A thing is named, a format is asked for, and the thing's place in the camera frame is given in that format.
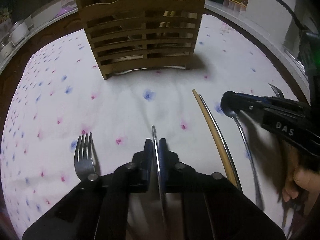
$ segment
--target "silver bolt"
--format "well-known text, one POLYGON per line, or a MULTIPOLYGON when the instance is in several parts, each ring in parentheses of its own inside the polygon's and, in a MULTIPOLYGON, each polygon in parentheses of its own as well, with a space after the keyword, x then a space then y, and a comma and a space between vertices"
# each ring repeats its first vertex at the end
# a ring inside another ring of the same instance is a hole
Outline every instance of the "silver bolt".
POLYGON ((88 176, 88 180, 90 180, 90 181, 95 181, 98 177, 99 177, 98 174, 91 173, 91 174, 89 174, 89 176, 88 176))
POLYGON ((128 170, 132 170, 134 169, 135 167, 137 167, 137 165, 135 163, 127 163, 125 165, 125 167, 128 169, 128 170))
POLYGON ((174 166, 177 170, 182 170, 186 165, 183 163, 176 163, 174 166))
POLYGON ((220 172, 214 172, 211 174, 214 179, 222 179, 223 175, 220 172))

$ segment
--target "human hand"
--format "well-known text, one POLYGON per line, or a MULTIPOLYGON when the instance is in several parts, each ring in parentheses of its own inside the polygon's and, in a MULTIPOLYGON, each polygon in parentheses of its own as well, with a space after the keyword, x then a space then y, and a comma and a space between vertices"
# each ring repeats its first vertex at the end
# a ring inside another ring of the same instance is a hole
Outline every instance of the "human hand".
POLYGON ((299 195, 298 186, 309 191, 318 192, 320 190, 320 174, 299 166, 298 150, 286 144, 287 152, 287 176, 282 196, 285 202, 299 195))

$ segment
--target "wooden utensil holder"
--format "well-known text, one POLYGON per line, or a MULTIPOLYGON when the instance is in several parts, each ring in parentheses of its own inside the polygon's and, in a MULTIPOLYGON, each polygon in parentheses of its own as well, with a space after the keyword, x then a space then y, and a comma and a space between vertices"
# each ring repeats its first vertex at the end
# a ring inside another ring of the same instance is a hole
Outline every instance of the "wooden utensil holder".
POLYGON ((76 0, 100 71, 182 66, 193 55, 205 0, 76 0), (174 17, 164 16, 174 11, 174 17))

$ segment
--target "fork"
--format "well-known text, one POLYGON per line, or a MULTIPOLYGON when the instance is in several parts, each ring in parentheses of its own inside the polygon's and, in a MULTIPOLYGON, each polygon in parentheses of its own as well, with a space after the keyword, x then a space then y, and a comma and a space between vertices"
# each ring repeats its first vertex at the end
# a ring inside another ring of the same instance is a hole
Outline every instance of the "fork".
POLYGON ((79 136, 74 158, 75 171, 78 178, 83 181, 88 178, 94 181, 98 178, 92 159, 92 133, 79 136))

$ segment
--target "table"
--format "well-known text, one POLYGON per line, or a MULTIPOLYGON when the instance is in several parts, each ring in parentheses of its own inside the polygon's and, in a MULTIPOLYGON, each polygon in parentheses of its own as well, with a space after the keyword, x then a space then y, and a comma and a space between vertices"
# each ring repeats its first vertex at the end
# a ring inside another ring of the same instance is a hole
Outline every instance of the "table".
MULTIPOLYGON (((271 83, 286 98, 296 98, 255 45, 210 15, 203 15, 190 67, 135 71, 105 81, 84 30, 36 52, 12 99, 1 143, 4 198, 18 236, 79 183, 73 158, 82 133, 93 134, 102 175, 141 151, 145 139, 152 137, 152 125, 180 161, 201 173, 225 174, 192 89, 211 109, 243 192, 255 202, 250 162, 235 122, 220 109, 221 96, 227 90, 273 96, 271 83)), ((277 140, 251 119, 243 116, 241 122, 254 155, 265 213, 281 226, 283 175, 277 140)))

